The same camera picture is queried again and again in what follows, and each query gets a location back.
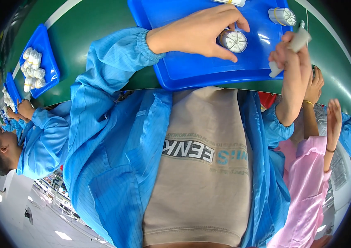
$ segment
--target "shirt pocket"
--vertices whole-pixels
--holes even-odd
[[[314,239],[322,202],[322,194],[318,194],[297,202],[292,212],[289,211],[288,218],[292,220],[288,225],[293,226],[290,246],[300,246]]]

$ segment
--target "pile of white bundles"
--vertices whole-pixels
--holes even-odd
[[[44,87],[46,81],[44,75],[46,71],[40,68],[40,62],[42,61],[42,54],[32,47],[28,47],[24,54],[24,64],[21,65],[21,71],[25,76],[24,92],[30,92],[34,88]]]
[[[11,99],[9,92],[7,92],[6,88],[3,87],[3,97],[4,97],[4,103],[11,107],[11,109],[15,112],[15,103],[13,102],[13,100]]]

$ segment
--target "green tabletop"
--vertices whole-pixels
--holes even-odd
[[[14,45],[6,69],[12,72],[25,44],[35,28],[44,23],[65,0],[38,0],[26,17]],[[321,14],[328,16],[317,0],[311,0]],[[325,85],[319,103],[327,104],[331,98],[338,98],[342,110],[351,115],[351,64],[340,45],[322,23],[305,7],[294,0],[288,0],[290,9],[308,26],[312,41],[308,45],[312,63],[321,68]],[[333,20],[326,20],[339,33]],[[84,0],[79,2],[49,29],[48,34],[54,57],[61,72],[60,82],[32,103],[35,106],[48,106],[70,100],[70,85],[76,77],[85,71],[86,57],[91,42],[119,29],[136,26],[127,6],[127,0]],[[24,78],[21,71],[15,82],[19,92],[23,91]],[[282,80],[240,82],[221,85],[227,88],[239,88],[252,91],[264,91],[280,94]],[[160,85],[153,67],[146,67],[136,72],[124,90],[159,88]]]

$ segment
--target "blue tray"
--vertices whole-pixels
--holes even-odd
[[[128,5],[139,27],[153,29],[219,3],[210,0],[128,0]],[[248,20],[250,32],[243,31],[248,46],[244,52],[235,54],[237,63],[198,54],[168,52],[154,65],[160,85],[169,91],[179,91],[233,82],[283,79],[283,73],[269,77],[268,56],[281,41],[281,36],[292,31],[292,27],[275,24],[269,19],[268,9],[274,7],[288,7],[287,1],[253,0],[238,8]]]
[[[43,92],[58,84],[60,77],[59,69],[51,49],[49,36],[47,35],[47,28],[43,24],[40,24],[38,28],[36,28],[35,32],[26,44],[20,57],[20,66],[25,62],[23,59],[23,54],[28,47],[33,47],[33,49],[42,54],[42,62],[40,67],[46,70],[46,75],[44,76],[46,85],[40,89],[35,88],[30,91],[33,98],[38,98],[41,94],[43,94]]]
[[[20,93],[18,93],[17,87],[15,86],[15,83],[13,80],[13,75],[10,72],[7,73],[6,82],[4,83],[4,87],[6,88],[7,92],[9,93],[11,99],[14,102],[15,113],[18,113],[17,99],[19,102],[22,102],[23,99],[21,98]]]

